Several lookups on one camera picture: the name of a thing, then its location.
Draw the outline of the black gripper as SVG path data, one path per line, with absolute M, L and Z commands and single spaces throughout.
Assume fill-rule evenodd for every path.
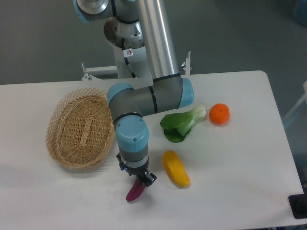
M 119 167 L 122 171 L 126 171 L 129 175 L 136 175 L 135 183 L 137 186 L 151 186 L 157 179 L 157 177 L 153 173 L 149 173 L 148 171 L 148 156 L 145 156 L 140 161 L 128 161 L 122 158 L 120 154 L 118 154 L 116 158 L 119 161 Z

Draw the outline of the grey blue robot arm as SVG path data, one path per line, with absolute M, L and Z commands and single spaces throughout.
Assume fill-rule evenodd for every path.
M 82 21 L 106 19 L 105 38 L 112 45 L 119 78 L 148 78 L 149 86 L 135 89 L 117 83 L 107 92 L 122 170 L 150 186 L 149 131 L 144 116 L 192 104 L 191 82 L 180 75 L 162 0 L 76 0 Z

